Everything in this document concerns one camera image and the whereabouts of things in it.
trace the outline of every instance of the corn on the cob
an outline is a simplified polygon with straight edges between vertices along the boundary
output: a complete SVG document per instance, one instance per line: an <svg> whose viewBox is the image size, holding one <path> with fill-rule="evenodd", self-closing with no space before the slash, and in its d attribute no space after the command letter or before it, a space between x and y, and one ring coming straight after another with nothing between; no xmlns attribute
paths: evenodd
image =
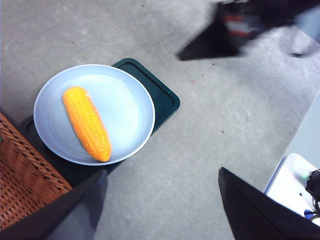
<svg viewBox="0 0 320 240"><path fill-rule="evenodd" d="M70 87L62 99L74 132L84 149L94 159L107 162L111 155L111 143L88 92L80 86Z"/></svg>

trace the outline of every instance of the wicker basket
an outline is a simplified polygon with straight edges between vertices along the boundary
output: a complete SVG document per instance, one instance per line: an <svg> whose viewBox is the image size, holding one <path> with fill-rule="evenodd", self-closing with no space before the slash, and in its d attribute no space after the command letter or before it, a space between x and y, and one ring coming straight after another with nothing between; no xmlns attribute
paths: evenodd
<svg viewBox="0 0 320 240"><path fill-rule="evenodd" d="M0 113L0 229L72 188Z"/></svg>

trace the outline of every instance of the gray concrete floor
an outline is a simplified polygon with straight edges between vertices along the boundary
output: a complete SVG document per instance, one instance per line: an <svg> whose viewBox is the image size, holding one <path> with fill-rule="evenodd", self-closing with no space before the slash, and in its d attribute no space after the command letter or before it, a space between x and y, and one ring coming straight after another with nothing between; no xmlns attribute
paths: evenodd
<svg viewBox="0 0 320 240"><path fill-rule="evenodd" d="M96 240L232 239L219 168L263 190L318 93L320 54L288 54L312 41L299 30L295 42L292 29L267 32L242 57L178 61L211 5L1 1L1 108L16 124L50 77L86 63L135 58L180 97L179 111L109 176Z"/></svg>

